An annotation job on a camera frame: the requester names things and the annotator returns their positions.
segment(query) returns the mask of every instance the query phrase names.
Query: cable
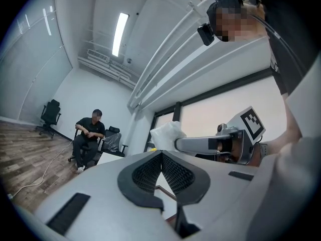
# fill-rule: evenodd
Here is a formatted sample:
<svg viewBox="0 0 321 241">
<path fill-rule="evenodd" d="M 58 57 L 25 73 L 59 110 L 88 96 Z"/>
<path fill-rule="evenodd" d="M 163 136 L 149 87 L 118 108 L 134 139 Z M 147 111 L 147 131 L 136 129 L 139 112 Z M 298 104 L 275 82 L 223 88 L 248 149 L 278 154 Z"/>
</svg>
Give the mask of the cable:
<svg viewBox="0 0 321 241">
<path fill-rule="evenodd" d="M 216 155 L 224 155 L 224 154 L 232 155 L 230 152 L 217 152 Z"/>
<path fill-rule="evenodd" d="M 257 143 L 261 142 L 261 141 L 262 141 L 262 138 L 263 138 L 263 135 L 261 136 L 260 140 L 259 140 L 259 141 L 257 141 Z"/>
<path fill-rule="evenodd" d="M 50 162 L 49 165 L 47 166 L 44 174 L 42 175 L 41 181 L 40 181 L 38 184 L 23 186 L 22 188 L 20 188 L 20 189 L 12 196 L 11 199 L 13 199 L 13 198 L 14 198 L 23 188 L 25 188 L 25 187 L 32 187 L 32 186 L 38 186 L 38 185 L 40 185 L 40 184 L 44 181 L 44 176 L 45 176 L 45 174 L 46 174 L 49 166 L 51 165 L 51 163 L 54 161 L 54 159 L 56 159 L 58 156 L 60 156 L 60 155 L 63 153 L 63 151 L 65 151 L 65 150 L 71 145 L 71 143 L 72 143 L 72 141 L 71 141 L 71 142 L 69 143 L 69 145 L 67 145 L 55 158 L 53 158 L 53 159 L 51 160 L 51 162 Z"/>
<path fill-rule="evenodd" d="M 290 55 L 290 57 L 294 61 L 294 64 L 296 65 L 300 76 L 303 78 L 304 77 L 304 72 L 306 72 L 306 68 L 303 65 L 303 63 L 301 62 L 301 60 L 298 58 L 298 56 L 295 54 L 295 52 L 285 42 L 285 40 L 265 20 L 263 20 L 262 18 L 254 15 L 254 14 L 249 14 L 249 15 L 252 18 L 256 19 L 259 23 L 261 23 L 272 35 L 274 35 L 280 41 L 282 46 L 285 48 L 285 50 L 288 52 L 288 54 Z"/>
</svg>

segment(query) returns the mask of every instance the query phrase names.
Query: chair armrest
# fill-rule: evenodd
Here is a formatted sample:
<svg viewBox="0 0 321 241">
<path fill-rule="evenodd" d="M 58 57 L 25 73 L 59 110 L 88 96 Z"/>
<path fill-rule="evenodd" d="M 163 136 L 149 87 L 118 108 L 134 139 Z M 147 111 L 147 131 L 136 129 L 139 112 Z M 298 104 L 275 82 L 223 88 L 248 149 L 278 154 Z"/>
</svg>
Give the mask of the chair armrest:
<svg viewBox="0 0 321 241">
<path fill-rule="evenodd" d="M 98 147 L 99 147 L 99 145 L 100 145 L 101 140 L 102 140 L 102 138 L 99 138 Z"/>
<path fill-rule="evenodd" d="M 77 132 L 78 132 L 78 129 L 76 129 L 76 133 L 75 133 L 75 137 L 74 137 L 74 140 L 76 139 L 76 136 L 77 136 Z"/>
<path fill-rule="evenodd" d="M 122 145 L 122 146 L 123 146 L 123 148 L 122 148 L 121 152 L 124 153 L 125 148 L 128 147 L 128 146 L 127 145 Z"/>
<path fill-rule="evenodd" d="M 41 117 L 44 115 L 44 112 L 45 112 L 45 109 L 46 109 L 46 108 L 47 108 L 47 106 L 44 105 L 44 108 L 43 108 L 42 113 L 41 113 Z"/>
<path fill-rule="evenodd" d="M 56 120 L 56 124 L 58 123 L 58 120 L 60 118 L 61 113 L 58 114 L 58 119 Z"/>
</svg>

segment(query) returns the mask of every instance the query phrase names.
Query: man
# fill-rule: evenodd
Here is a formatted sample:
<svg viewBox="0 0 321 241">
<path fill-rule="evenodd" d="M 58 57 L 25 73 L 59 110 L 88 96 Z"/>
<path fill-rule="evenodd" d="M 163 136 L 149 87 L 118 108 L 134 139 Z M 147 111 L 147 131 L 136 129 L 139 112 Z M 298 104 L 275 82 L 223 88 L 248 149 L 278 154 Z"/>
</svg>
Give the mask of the man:
<svg viewBox="0 0 321 241">
<path fill-rule="evenodd" d="M 74 145 L 74 156 L 76 158 L 77 173 L 84 171 L 85 166 L 91 161 L 98 151 L 98 138 L 104 138 L 105 126 L 99 120 L 102 116 L 101 110 L 94 110 L 91 118 L 82 118 L 76 123 L 76 129 L 81 130 L 81 135 L 76 136 Z M 81 158 L 80 148 L 87 144 L 89 151 L 84 158 Z"/>
<path fill-rule="evenodd" d="M 269 37 L 270 69 L 284 100 L 286 131 L 275 140 L 255 144 L 252 161 L 249 163 L 251 166 L 259 166 L 264 156 L 277 154 L 285 145 L 296 143 L 301 138 L 298 125 L 285 100 L 303 79 L 319 52 L 313 38 L 315 32 L 311 31 L 313 18 L 307 14 L 312 6 L 300 3 L 298 0 L 261 0 L 261 2 L 263 6 L 258 8 L 244 4 L 243 12 L 246 12 L 246 16 L 218 8 L 216 11 L 213 10 L 213 14 L 216 15 L 215 20 L 210 19 L 213 32 L 222 41 L 237 41 L 266 35 Z M 267 32 L 258 21 L 248 15 L 249 13 L 265 19 L 288 43 L 305 67 L 303 75 L 297 70 L 293 59 L 277 37 Z M 232 155 L 235 161 L 238 160 L 239 154 L 240 144 L 233 142 Z"/>
</svg>

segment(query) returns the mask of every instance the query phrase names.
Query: black t-shirt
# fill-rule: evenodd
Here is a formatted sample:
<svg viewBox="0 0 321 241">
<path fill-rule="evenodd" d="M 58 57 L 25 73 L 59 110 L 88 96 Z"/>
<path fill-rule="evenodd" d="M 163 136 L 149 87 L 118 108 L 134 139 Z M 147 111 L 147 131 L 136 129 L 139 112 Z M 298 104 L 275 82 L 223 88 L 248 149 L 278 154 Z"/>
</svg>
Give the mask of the black t-shirt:
<svg viewBox="0 0 321 241">
<path fill-rule="evenodd" d="M 92 123 L 91 118 L 82 118 L 80 121 L 78 121 L 76 124 L 83 126 L 86 130 L 89 132 L 95 132 L 95 133 L 101 133 L 105 135 L 105 126 L 101 122 L 97 122 L 95 125 Z M 97 140 L 97 137 L 87 138 L 88 140 Z"/>
<path fill-rule="evenodd" d="M 309 3 L 301 3 L 298 0 L 262 0 L 262 4 L 265 20 L 296 53 L 306 68 L 306 74 L 318 54 L 314 35 L 310 31 Z M 268 31 L 267 34 L 275 57 L 274 61 L 271 60 L 272 74 L 281 94 L 287 92 L 290 95 L 301 82 L 302 76 L 278 39 Z"/>
</svg>

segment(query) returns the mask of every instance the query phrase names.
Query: white plastic bag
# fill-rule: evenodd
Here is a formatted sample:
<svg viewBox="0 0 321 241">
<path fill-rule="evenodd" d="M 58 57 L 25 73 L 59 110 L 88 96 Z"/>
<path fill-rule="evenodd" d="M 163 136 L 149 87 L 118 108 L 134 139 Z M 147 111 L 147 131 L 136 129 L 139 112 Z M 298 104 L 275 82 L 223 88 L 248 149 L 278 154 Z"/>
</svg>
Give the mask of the white plastic bag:
<svg viewBox="0 0 321 241">
<path fill-rule="evenodd" d="M 186 138 L 186 134 L 181 130 L 180 122 L 168 122 L 157 129 L 150 131 L 151 141 L 157 150 L 176 151 L 175 140 Z"/>
</svg>

